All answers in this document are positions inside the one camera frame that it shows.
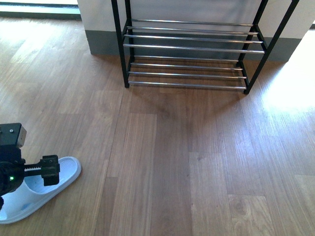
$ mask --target rack shelf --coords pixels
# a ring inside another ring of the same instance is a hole
[[[120,26],[117,0],[111,1],[126,88],[130,85],[146,85],[233,89],[242,90],[244,94],[249,94],[252,89],[299,2],[299,0],[291,1],[268,45],[258,26],[268,0],[261,1],[252,24],[134,19],[131,17],[130,0],[125,0],[127,20],[123,30]],[[237,30],[211,29],[215,26],[229,27],[229,29],[236,27]],[[251,45],[259,45],[261,50],[249,49]],[[129,48],[130,51],[128,63],[124,48]],[[192,53],[233,54],[238,59],[191,57]],[[262,56],[252,78],[248,78],[243,63],[246,54]]]

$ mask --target white wall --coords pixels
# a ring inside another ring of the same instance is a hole
[[[269,0],[259,24],[265,37],[272,37],[291,0]],[[110,0],[78,0],[85,30],[115,31]],[[118,0],[122,26],[124,0]],[[260,0],[131,0],[137,19],[168,19],[251,23]],[[300,0],[283,38],[301,39],[315,20],[315,0]]]

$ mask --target wooden floor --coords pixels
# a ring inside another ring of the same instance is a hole
[[[79,21],[0,18],[0,123],[79,178],[1,236],[315,236],[315,31],[247,96],[123,86]],[[257,66],[247,61],[249,74]]]

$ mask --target slipper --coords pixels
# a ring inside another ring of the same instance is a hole
[[[26,218],[78,178],[81,164],[76,158],[63,157],[59,159],[59,164],[58,184],[44,186],[41,176],[25,177],[14,192],[2,196],[4,205],[0,211],[0,224],[10,224]]]

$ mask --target sunlight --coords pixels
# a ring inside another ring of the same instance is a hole
[[[263,97],[264,108],[279,112],[315,110],[315,30],[303,38]]]

